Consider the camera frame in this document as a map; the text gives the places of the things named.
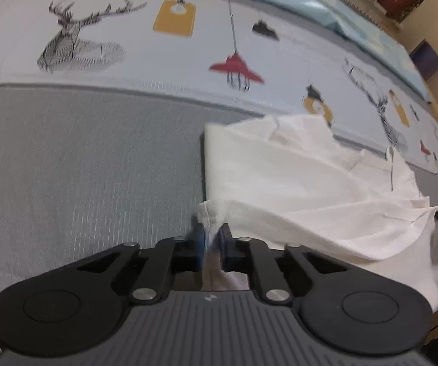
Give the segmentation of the white long-sleeve shirt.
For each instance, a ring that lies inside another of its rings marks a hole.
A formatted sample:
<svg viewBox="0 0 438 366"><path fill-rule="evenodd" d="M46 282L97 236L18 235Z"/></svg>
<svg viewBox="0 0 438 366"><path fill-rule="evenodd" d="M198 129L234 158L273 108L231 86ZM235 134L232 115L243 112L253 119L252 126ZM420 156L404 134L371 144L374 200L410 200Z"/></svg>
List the white long-sleeve shirt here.
<svg viewBox="0 0 438 366"><path fill-rule="evenodd" d="M211 246L234 237L298 244L419 291L438 307L436 208L393 148L337 142L319 116L267 116L204 131L206 199L197 217Z"/></svg>

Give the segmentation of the grey patterned bed sheet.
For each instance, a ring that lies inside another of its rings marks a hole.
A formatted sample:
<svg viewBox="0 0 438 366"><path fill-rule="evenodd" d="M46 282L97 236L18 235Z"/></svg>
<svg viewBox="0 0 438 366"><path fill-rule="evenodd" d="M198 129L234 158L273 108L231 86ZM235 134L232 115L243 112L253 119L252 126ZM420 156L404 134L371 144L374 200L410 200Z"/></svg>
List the grey patterned bed sheet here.
<svg viewBox="0 0 438 366"><path fill-rule="evenodd" d="M207 124L308 115L355 155L396 142L438 206L425 99L358 46L253 0L0 0L0 291L185 232Z"/></svg>

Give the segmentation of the purple box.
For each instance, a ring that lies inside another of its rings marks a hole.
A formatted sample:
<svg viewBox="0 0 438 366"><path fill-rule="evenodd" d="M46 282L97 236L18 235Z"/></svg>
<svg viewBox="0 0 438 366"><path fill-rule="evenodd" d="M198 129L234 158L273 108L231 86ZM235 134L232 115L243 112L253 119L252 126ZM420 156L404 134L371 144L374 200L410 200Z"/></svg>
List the purple box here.
<svg viewBox="0 0 438 366"><path fill-rule="evenodd" d="M438 71L438 55L426 39L410 53L410 57L424 80L428 80Z"/></svg>

